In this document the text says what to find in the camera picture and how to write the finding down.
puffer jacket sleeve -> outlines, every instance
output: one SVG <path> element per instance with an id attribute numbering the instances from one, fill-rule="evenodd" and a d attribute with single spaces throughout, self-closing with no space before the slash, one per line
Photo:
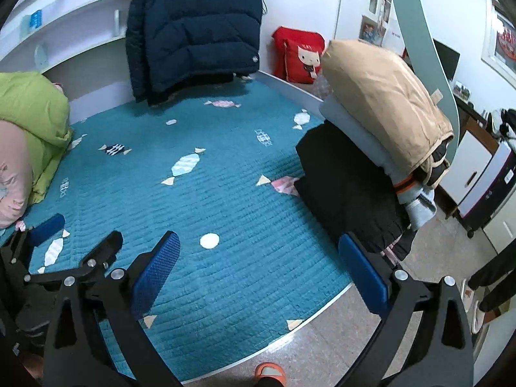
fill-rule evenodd
<path id="1" fill-rule="evenodd" d="M 145 0 L 132 0 L 127 18 L 125 51 L 131 74 L 133 95 L 137 102 L 149 95 L 149 64 L 145 56 Z"/>

silver bolt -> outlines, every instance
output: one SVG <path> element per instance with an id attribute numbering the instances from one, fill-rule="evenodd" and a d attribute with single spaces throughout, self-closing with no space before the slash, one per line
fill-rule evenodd
<path id="1" fill-rule="evenodd" d="M 399 281 L 406 281 L 409 278 L 409 274 L 406 273 L 403 269 L 398 269 L 396 272 L 394 272 L 394 278 L 398 279 Z"/>
<path id="2" fill-rule="evenodd" d="M 113 279 L 122 279 L 125 275 L 125 272 L 123 269 L 115 269 L 113 272 L 111 272 L 111 277 Z"/>
<path id="3" fill-rule="evenodd" d="M 448 286 L 454 286 L 455 285 L 455 279 L 453 279 L 453 276 L 445 276 L 444 277 L 444 283 Z"/>
<path id="4" fill-rule="evenodd" d="M 73 276 L 67 276 L 64 279 L 64 286 L 72 286 L 73 284 L 75 284 L 75 278 Z"/>

gray tile floor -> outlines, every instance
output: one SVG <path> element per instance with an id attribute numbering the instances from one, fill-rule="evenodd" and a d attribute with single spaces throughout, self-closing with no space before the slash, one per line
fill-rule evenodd
<path id="1" fill-rule="evenodd" d="M 418 233 L 403 262 L 415 278 L 438 281 L 451 275 L 460 283 L 491 258 L 495 250 L 482 231 L 468 239 L 455 219 L 438 214 Z M 388 374 L 399 371 L 419 324 L 414 314 Z M 283 366 L 289 387 L 334 386 L 349 369 L 374 332 L 379 318 L 368 312 L 352 286 L 310 323 L 282 338 L 282 345 L 228 370 L 189 383 L 189 387 L 252 386 L 255 367 L 265 361 Z"/>

beige jacket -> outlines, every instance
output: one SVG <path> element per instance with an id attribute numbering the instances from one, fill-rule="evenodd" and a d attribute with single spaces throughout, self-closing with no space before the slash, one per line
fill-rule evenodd
<path id="1" fill-rule="evenodd" d="M 360 41 L 330 41 L 322 71 L 339 102 L 407 174 L 430 173 L 432 152 L 452 125 L 395 53 Z"/>

orange slipper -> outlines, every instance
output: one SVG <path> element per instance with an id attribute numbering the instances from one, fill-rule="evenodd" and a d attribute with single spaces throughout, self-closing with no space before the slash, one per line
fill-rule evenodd
<path id="1" fill-rule="evenodd" d="M 285 371 L 279 365 L 273 362 L 264 362 L 256 367 L 254 370 L 254 379 L 256 381 L 260 380 L 260 378 L 270 377 L 278 380 L 283 387 L 287 385 L 287 376 L 285 375 Z"/>

